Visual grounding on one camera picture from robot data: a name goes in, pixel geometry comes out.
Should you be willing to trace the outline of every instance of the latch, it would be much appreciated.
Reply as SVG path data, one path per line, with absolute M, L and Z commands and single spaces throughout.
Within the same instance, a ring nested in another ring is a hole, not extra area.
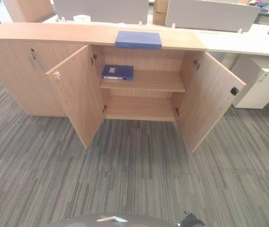
M 200 63 L 197 60 L 194 60 L 193 64 L 196 66 L 196 71 L 198 71 L 200 68 Z
M 234 96 L 236 96 L 238 92 L 239 92 L 239 90 L 236 87 L 233 87 L 230 90 L 230 93 L 233 94 Z
M 93 65 L 93 62 L 97 59 L 97 55 L 93 54 L 92 57 L 90 57 L 91 64 Z
M 56 81 L 62 82 L 62 76 L 59 71 L 54 73 L 54 78 Z

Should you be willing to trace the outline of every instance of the wood grain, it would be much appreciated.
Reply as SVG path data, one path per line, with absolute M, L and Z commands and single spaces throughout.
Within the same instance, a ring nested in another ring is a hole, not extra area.
M 0 81 L 32 116 L 65 116 L 44 73 L 82 44 L 0 42 Z
M 102 90 L 108 90 L 112 96 L 171 98 L 172 95 L 171 92 L 167 91 L 148 91 L 148 90 L 129 90 L 129 89 L 102 89 Z
M 245 83 L 208 53 L 198 59 L 188 55 L 186 61 L 187 71 L 193 74 L 176 121 L 188 150 L 194 152 L 235 100 L 230 90 L 236 87 L 241 91 Z
M 112 96 L 106 109 L 107 119 L 175 121 L 167 98 Z
M 160 34 L 162 49 L 205 51 L 194 32 L 183 29 L 169 29 L 146 26 L 119 25 L 77 25 L 50 23 L 3 23 L 0 25 L 0 39 L 22 39 L 38 41 L 81 42 L 83 44 L 111 45 L 119 30 L 157 32 Z
M 57 91 L 61 106 L 84 147 L 88 148 L 103 123 L 105 114 L 91 47 L 86 45 L 49 70 L 46 75 Z M 54 79 L 60 72 L 62 82 Z
M 54 15 L 49 0 L 3 0 L 13 22 L 37 22 Z
M 28 114 L 65 116 L 30 48 L 27 42 L 0 42 L 0 81 Z
M 179 71 L 184 51 L 104 46 L 105 64 L 133 65 L 136 70 Z
M 178 72 L 134 70 L 133 80 L 102 79 L 101 88 L 185 92 Z

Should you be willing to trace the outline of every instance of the white drawer cabinet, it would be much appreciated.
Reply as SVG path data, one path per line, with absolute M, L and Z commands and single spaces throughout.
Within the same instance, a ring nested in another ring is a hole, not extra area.
M 247 84 L 233 103 L 236 108 L 262 109 L 269 103 L 269 56 L 241 55 L 232 72 Z

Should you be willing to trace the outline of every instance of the cardboard box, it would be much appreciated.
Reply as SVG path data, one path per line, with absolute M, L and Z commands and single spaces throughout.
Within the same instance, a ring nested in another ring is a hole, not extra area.
M 153 12 L 152 23 L 155 25 L 164 25 L 166 21 L 166 13 Z
M 169 0 L 155 0 L 153 4 L 153 11 L 157 13 L 167 13 Z

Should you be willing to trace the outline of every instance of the white desk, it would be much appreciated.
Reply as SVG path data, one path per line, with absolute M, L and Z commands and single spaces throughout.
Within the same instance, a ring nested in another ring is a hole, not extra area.
M 55 17 L 46 20 L 44 23 L 58 23 L 55 21 Z M 64 23 L 73 24 L 73 21 L 67 21 Z M 113 25 L 113 23 L 104 22 L 91 22 L 91 24 L 104 24 Z M 127 25 L 119 24 L 125 27 L 139 26 L 139 25 Z M 148 15 L 146 27 L 157 27 L 158 29 L 169 30 L 172 28 L 154 25 L 152 24 L 152 15 Z M 209 51 L 213 52 L 227 52 L 227 53 L 244 53 L 255 55 L 267 55 L 269 56 L 269 35 L 267 34 L 269 26 L 253 24 L 250 30 L 246 33 L 236 32 L 221 32 L 221 31 L 207 31 L 197 29 L 186 29 L 194 31 L 205 47 Z

